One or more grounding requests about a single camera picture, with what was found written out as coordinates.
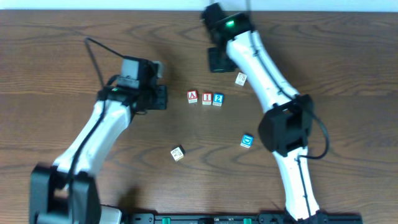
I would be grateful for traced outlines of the plain engraved wooden block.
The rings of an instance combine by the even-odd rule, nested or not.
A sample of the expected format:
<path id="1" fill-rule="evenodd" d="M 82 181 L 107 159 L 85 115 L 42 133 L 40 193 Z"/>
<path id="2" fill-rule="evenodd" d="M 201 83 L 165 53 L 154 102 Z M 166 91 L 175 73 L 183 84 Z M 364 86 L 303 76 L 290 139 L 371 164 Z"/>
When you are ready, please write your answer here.
<path id="1" fill-rule="evenodd" d="M 247 75 L 244 73 L 239 72 L 236 80 L 235 80 L 235 84 L 240 85 L 240 86 L 244 86 L 246 80 L 247 80 Z"/>

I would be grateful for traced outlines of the red letter A block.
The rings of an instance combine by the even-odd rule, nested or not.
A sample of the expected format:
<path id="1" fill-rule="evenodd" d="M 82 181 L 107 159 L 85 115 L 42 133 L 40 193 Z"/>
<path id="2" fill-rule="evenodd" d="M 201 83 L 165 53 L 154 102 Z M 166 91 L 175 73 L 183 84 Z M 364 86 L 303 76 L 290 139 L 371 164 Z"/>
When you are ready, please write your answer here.
<path id="1" fill-rule="evenodd" d="M 187 99 L 189 103 L 198 102 L 198 92 L 196 90 L 187 91 Z"/>

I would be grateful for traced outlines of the blue number 2 block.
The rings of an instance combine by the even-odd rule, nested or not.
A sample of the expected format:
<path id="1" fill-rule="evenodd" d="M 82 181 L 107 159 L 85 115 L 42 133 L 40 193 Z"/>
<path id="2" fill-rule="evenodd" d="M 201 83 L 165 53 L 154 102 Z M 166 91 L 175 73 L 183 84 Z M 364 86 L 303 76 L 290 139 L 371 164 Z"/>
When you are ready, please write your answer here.
<path id="1" fill-rule="evenodd" d="M 224 100 L 224 95 L 221 93 L 215 93 L 213 95 L 213 105 L 214 106 L 222 106 Z"/>

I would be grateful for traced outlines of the red letter I block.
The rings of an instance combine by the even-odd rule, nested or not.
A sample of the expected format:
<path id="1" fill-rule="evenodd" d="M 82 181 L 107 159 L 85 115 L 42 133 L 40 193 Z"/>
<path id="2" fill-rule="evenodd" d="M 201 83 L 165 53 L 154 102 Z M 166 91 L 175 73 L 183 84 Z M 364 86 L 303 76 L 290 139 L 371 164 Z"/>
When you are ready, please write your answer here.
<path id="1" fill-rule="evenodd" d="M 202 94 L 202 104 L 203 105 L 211 105 L 212 104 L 212 93 L 203 93 Z"/>

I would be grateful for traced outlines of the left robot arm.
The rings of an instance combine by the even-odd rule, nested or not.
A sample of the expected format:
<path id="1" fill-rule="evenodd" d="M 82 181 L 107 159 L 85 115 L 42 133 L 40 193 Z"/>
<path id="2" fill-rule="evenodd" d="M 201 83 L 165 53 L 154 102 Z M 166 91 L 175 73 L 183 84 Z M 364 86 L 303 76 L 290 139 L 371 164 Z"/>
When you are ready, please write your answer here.
<path id="1" fill-rule="evenodd" d="M 129 223 L 119 208 L 103 205 L 96 176 L 132 119 L 167 107 L 167 88 L 157 83 L 159 61 L 123 58 L 121 73 L 97 93 L 93 112 L 70 147 L 52 165 L 37 164 L 30 175 L 29 223 Z"/>

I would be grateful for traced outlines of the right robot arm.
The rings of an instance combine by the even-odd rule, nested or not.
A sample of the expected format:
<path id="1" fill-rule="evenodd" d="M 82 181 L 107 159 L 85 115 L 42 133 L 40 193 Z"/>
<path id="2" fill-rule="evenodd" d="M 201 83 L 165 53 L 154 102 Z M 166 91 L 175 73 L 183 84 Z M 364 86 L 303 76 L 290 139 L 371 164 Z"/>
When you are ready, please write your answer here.
<path id="1" fill-rule="evenodd" d="M 314 121 L 325 137 L 328 133 L 313 111 L 311 97 L 301 95 L 282 75 L 249 14 L 227 16 L 220 4 L 212 3 L 201 19 L 215 45 L 218 71 L 222 72 L 226 62 L 234 64 L 247 76 L 259 99 L 264 117 L 258 133 L 279 167 L 286 213 L 295 223 L 318 223 L 320 207 L 308 171 L 308 138 Z"/>

